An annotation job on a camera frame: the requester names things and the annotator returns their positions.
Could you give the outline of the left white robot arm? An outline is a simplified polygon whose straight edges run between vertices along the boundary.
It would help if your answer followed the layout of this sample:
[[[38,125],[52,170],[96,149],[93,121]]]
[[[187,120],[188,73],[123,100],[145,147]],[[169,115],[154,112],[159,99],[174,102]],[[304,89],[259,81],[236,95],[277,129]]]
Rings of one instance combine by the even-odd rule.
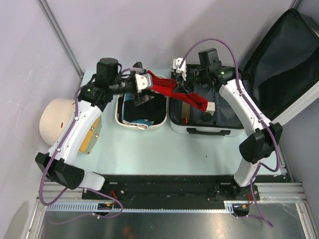
[[[75,93],[75,112],[59,138],[47,153],[38,153],[35,162],[42,171],[41,183],[48,178],[68,189],[93,189],[99,199],[109,196],[110,186],[105,177],[76,167],[75,159],[89,129],[101,116],[114,95],[139,93],[152,87],[152,78],[136,62],[133,67],[122,69],[114,58],[102,58],[90,81]]]

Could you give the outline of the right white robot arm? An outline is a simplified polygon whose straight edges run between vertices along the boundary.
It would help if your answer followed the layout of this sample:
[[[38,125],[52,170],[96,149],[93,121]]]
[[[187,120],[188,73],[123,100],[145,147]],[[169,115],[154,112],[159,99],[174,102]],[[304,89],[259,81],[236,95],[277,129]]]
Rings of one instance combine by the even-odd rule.
[[[200,63],[181,62],[183,82],[189,90],[211,93],[206,105],[190,110],[188,122],[195,127],[242,127],[247,138],[239,145],[242,155],[239,168],[229,185],[230,195],[241,200],[248,194],[262,161],[278,152],[282,126],[272,123],[259,110],[244,89],[236,67],[222,66],[215,48],[198,53]]]

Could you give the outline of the teal cream patterned towel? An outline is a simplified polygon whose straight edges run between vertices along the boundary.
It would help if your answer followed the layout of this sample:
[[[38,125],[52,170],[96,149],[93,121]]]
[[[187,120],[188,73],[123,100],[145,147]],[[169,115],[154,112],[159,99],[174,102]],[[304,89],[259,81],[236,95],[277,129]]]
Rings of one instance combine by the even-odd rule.
[[[125,102],[133,100],[133,98],[129,94],[123,95],[123,103],[122,103],[122,124],[127,129],[140,129],[140,130],[146,130],[149,127],[151,127],[154,122],[149,121],[148,119],[138,119],[134,121],[127,121],[125,118]]]

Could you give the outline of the black white space suitcase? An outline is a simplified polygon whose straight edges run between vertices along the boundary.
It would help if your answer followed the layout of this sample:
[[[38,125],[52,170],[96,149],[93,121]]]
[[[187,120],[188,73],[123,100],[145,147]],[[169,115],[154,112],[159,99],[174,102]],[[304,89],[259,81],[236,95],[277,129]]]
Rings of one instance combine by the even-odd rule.
[[[296,9],[284,12],[267,32],[242,70],[244,89],[273,123],[285,125],[319,97],[319,25]],[[194,91],[208,100],[211,93]],[[182,101],[171,99],[168,115],[178,133],[239,134],[242,127],[195,127],[181,122]]]

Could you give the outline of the small white square box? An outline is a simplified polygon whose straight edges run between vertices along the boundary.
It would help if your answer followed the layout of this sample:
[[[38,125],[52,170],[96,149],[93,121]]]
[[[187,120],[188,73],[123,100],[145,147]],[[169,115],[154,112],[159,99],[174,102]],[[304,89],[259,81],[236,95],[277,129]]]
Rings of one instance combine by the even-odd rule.
[[[215,102],[207,102],[207,107],[206,107],[205,113],[209,113],[211,115],[214,115],[214,113],[215,113]]]

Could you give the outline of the black garment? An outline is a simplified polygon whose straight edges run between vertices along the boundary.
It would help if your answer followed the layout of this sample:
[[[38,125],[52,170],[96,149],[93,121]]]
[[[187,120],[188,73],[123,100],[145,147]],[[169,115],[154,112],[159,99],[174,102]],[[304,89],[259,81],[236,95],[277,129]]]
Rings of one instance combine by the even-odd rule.
[[[125,118],[127,121],[149,120],[160,124],[166,117],[166,97],[150,92],[151,100],[135,107],[133,100],[125,102]]]

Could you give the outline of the copper cylindrical bottle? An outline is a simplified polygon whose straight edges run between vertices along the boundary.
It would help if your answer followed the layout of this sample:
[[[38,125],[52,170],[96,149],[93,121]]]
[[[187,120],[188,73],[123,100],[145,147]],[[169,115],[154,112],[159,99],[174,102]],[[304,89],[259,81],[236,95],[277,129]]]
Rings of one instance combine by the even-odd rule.
[[[189,116],[190,116],[190,104],[183,102],[182,111],[181,111],[181,122],[183,124],[188,124]]]

